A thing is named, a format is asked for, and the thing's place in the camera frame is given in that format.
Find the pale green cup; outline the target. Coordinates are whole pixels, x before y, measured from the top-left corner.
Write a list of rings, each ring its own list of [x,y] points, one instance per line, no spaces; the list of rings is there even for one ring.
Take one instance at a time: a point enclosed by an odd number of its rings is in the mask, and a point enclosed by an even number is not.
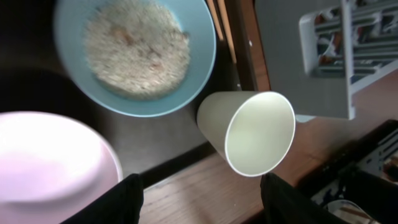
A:
[[[222,91],[199,106],[197,125],[236,173],[257,177],[287,155],[295,135],[295,113],[274,91]]]

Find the rice leftovers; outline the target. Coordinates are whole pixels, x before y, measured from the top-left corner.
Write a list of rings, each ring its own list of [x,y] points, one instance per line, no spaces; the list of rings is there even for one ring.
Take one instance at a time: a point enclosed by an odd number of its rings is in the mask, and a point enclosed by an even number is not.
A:
[[[189,33],[157,1],[110,1],[86,21],[83,37],[96,78],[128,98],[171,93],[190,63]]]

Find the light blue bowl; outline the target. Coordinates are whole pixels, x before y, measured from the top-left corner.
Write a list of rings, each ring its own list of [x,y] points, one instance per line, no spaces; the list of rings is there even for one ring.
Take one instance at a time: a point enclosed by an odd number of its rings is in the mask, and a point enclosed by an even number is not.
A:
[[[184,81],[158,100],[130,100],[107,90],[85,60],[83,26],[105,0],[59,0],[55,3],[53,37],[59,59],[75,85],[97,104],[128,116],[163,116],[189,104],[204,88],[216,58],[216,31],[204,0],[159,0],[190,35],[190,64]]]

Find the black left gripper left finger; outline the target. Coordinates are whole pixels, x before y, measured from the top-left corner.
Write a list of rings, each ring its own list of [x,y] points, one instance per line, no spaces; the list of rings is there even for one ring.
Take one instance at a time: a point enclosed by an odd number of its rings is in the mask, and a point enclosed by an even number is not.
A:
[[[138,224],[143,202],[142,180],[131,174],[62,224]]]

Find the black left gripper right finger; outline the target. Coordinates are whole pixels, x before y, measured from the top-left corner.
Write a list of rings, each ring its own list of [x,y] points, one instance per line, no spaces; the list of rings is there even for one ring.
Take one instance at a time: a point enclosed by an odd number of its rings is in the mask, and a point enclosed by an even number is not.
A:
[[[344,224],[273,173],[261,178],[266,224]]]

